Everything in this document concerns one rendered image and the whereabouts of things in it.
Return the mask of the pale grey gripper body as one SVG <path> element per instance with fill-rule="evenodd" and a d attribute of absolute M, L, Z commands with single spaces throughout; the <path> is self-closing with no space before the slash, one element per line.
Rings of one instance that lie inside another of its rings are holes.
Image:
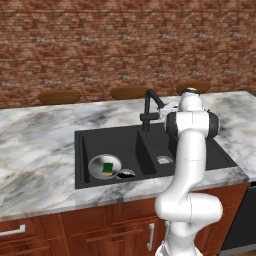
<path fill-rule="evenodd" d="M 163 108 L 159 110 L 159 113 L 162 117 L 167 116 L 170 112 L 176 112 L 178 110 L 177 105 L 173 105 L 172 103 L 166 104 Z"/>

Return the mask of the black double sink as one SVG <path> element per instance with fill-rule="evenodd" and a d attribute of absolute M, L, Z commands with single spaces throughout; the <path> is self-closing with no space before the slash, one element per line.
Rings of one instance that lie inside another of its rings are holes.
<path fill-rule="evenodd" d="M 76 131 L 75 188 L 172 176 L 176 150 L 177 140 L 167 135 L 163 123 L 151 124 L 148 133 L 142 131 L 141 125 Z M 117 157 L 121 171 L 131 170 L 134 176 L 117 178 L 112 173 L 109 177 L 94 177 L 89 162 L 103 154 Z"/>

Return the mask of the green and yellow sponge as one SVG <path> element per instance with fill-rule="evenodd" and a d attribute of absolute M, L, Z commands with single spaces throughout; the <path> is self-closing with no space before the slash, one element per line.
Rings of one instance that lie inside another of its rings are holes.
<path fill-rule="evenodd" d="M 111 176 L 113 174 L 113 164 L 112 163 L 104 163 L 102 169 L 103 176 Z"/>

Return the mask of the silver round pan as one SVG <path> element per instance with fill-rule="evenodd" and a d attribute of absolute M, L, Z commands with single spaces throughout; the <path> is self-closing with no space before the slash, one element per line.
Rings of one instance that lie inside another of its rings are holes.
<path fill-rule="evenodd" d="M 104 163 L 112 163 L 113 164 L 113 174 L 111 176 L 103 176 L 102 169 Z M 95 156 L 90 160 L 88 164 L 88 170 L 90 174 L 100 180 L 106 180 L 114 178 L 122 169 L 122 163 L 119 158 L 110 154 L 101 154 Z"/>

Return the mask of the black tap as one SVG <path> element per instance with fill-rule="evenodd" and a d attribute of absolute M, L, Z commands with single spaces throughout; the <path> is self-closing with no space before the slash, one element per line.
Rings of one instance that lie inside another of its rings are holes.
<path fill-rule="evenodd" d="M 142 131 L 148 132 L 150 128 L 150 122 L 152 120 L 158 120 L 160 118 L 159 112 L 150 112 L 150 99 L 153 99 L 158 109 L 162 109 L 165 104 L 160 97 L 155 93 L 153 89 L 148 89 L 145 94 L 144 112 L 140 115 L 140 121 L 142 122 Z"/>

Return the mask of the brown wooden stool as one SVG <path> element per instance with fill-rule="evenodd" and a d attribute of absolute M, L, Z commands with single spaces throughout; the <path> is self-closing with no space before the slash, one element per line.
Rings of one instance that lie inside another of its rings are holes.
<path fill-rule="evenodd" d="M 204 80 L 189 80 L 179 83 L 176 86 L 176 92 L 182 95 L 187 88 L 194 88 L 198 94 L 203 94 L 211 88 L 211 84 L 209 81 Z"/>
<path fill-rule="evenodd" d="M 81 97 L 78 90 L 52 90 L 41 92 L 37 98 L 43 105 L 60 105 L 76 103 Z"/>
<path fill-rule="evenodd" d="M 110 95 L 115 100 L 128 100 L 143 98 L 148 88 L 144 85 L 119 86 L 110 90 Z"/>

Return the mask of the brown wooden cupboard door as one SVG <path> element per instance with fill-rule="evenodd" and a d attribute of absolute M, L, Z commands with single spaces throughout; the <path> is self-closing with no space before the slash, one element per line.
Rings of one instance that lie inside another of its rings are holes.
<path fill-rule="evenodd" d="M 200 190 L 200 193 L 219 198 L 223 206 L 223 215 L 219 222 L 200 230 L 195 245 L 204 256 L 214 256 L 220 252 L 236 212 L 247 188 L 247 183 Z"/>
<path fill-rule="evenodd" d="M 155 199 L 111 204 L 62 213 L 71 256 L 154 256 L 165 226 Z M 149 224 L 155 223 L 152 251 Z"/>

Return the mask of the black dishwasher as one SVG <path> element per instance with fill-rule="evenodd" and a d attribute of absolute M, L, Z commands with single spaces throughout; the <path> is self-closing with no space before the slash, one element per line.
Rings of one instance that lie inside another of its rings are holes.
<path fill-rule="evenodd" d="M 231 256 L 252 250 L 256 250 L 256 181 L 248 184 L 218 256 Z"/>

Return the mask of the brown wooden drawer front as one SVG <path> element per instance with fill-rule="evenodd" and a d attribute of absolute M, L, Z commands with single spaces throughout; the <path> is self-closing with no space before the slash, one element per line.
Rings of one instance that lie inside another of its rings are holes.
<path fill-rule="evenodd" d="M 21 224 L 26 225 L 25 233 L 0 237 L 0 242 L 24 239 L 45 240 L 61 236 L 61 230 L 56 214 L 0 222 L 0 232 L 18 229 Z"/>
<path fill-rule="evenodd" d="M 70 256 L 61 238 L 0 246 L 0 256 Z"/>

